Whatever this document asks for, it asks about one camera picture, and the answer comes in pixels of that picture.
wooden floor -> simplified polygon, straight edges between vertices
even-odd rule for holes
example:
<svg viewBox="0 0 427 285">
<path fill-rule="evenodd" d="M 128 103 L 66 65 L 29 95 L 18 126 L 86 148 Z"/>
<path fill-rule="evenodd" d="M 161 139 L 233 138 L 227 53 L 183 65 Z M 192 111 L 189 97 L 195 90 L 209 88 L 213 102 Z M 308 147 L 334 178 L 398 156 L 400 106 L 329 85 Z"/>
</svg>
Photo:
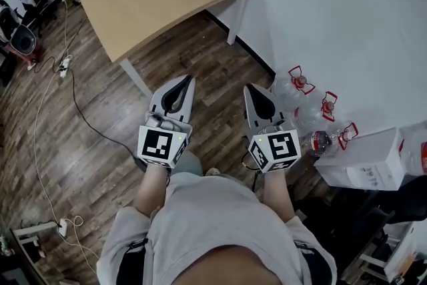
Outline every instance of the wooden floor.
<svg viewBox="0 0 427 285">
<path fill-rule="evenodd" d="M 65 48 L 65 10 L 60 7 L 57 16 L 58 20 L 43 30 L 45 60 L 49 56 L 58 59 Z M 82 8 L 69 10 L 68 41 L 84 19 Z M 119 65 L 110 63 L 89 21 L 69 53 L 73 56 L 77 102 L 87 120 L 135 152 L 147 99 Z M 229 46 L 226 33 L 204 14 L 169 30 L 129 60 L 152 90 L 179 75 L 196 78 L 191 119 L 194 133 L 189 149 L 200 158 L 204 170 L 215 166 L 250 185 L 254 172 L 240 163 L 245 153 L 242 89 L 249 82 L 269 87 L 272 79 L 266 71 L 238 44 Z M 50 65 L 49 62 L 34 74 L 19 62 L 1 100 L 5 141 L 0 215 L 9 228 L 53 219 L 37 180 L 33 151 L 35 116 L 52 76 Z M 64 80 L 56 77 L 45 98 L 37 130 L 37 155 L 58 219 L 82 216 L 85 223 L 77 229 L 81 243 L 100 254 L 115 213 L 130 203 L 143 175 L 123 147 L 85 125 L 72 101 L 70 75 Z M 294 181 L 297 180 L 299 195 L 319 191 L 315 186 L 321 181 L 315 170 L 308 170 L 304 179 L 297 178 Z M 41 239 L 47 259 L 37 266 L 50 284 L 58 284 L 64 278 L 97 284 L 79 248 L 62 242 L 54 231 Z M 75 243 L 72 229 L 67 239 Z M 95 266 L 95 257 L 87 255 Z"/>
</svg>

bottle label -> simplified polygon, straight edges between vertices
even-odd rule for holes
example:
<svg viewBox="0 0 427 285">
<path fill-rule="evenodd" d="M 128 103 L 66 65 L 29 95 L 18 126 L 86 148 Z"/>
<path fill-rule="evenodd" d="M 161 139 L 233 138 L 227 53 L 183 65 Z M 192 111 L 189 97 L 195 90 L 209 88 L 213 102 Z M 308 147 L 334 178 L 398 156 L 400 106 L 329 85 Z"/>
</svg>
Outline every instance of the bottle label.
<svg viewBox="0 0 427 285">
<path fill-rule="evenodd" d="M 427 174 L 427 141 L 421 144 L 421 167 L 422 171 Z"/>
<path fill-rule="evenodd" d="M 313 151 L 317 151 L 319 149 L 319 131 L 316 131 L 310 137 L 310 147 Z"/>
</svg>

person's foot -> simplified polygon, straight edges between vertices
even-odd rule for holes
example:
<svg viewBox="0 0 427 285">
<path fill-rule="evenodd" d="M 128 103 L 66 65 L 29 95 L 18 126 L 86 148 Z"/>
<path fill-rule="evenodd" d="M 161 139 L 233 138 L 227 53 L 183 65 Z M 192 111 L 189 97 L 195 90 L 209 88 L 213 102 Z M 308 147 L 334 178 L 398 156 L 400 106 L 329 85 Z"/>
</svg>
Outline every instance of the person's foot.
<svg viewBox="0 0 427 285">
<path fill-rule="evenodd" d="M 220 175 L 221 172 L 217 169 L 217 168 L 210 168 L 207 172 L 205 176 L 216 176 L 216 175 Z"/>
</svg>

